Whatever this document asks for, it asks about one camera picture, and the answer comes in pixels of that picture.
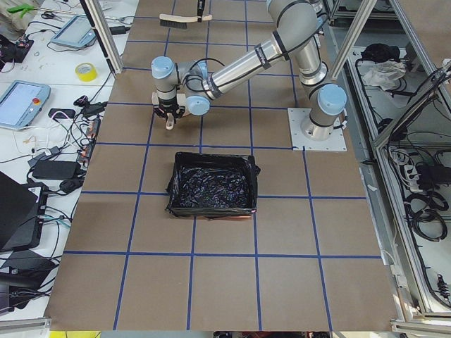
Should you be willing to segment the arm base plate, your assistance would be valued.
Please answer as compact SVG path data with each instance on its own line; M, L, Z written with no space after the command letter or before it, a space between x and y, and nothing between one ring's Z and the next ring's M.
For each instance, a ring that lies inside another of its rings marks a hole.
M346 151L340 119L336 118L332 127L318 127L311 124L310 110L310 108L288 109L292 148L296 151Z

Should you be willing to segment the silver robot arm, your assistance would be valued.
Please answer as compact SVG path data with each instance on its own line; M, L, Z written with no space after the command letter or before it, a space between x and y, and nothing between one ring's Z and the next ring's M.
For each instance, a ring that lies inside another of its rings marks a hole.
M345 91L333 84L328 66L321 60L314 39L323 24L312 1L267 1L268 14L276 26L271 36L244 56L210 73L207 59L176 63L158 56L151 63L156 87L153 112L172 129L186 112L204 115L211 102L236 86L268 70L280 61L294 59L299 80L311 102L301 122L301 131L313 141L327 140L347 103Z

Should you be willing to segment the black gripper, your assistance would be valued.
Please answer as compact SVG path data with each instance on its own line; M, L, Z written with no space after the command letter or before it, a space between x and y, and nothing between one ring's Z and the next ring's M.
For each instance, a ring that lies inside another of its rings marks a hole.
M201 23L203 21L205 0L197 0L197 22ZM158 99L158 104L153 107L153 113L158 117L163 118L165 121L168 120L168 114L170 113L174 118L174 123L183 117L185 114L185 107L180 106L177 99Z

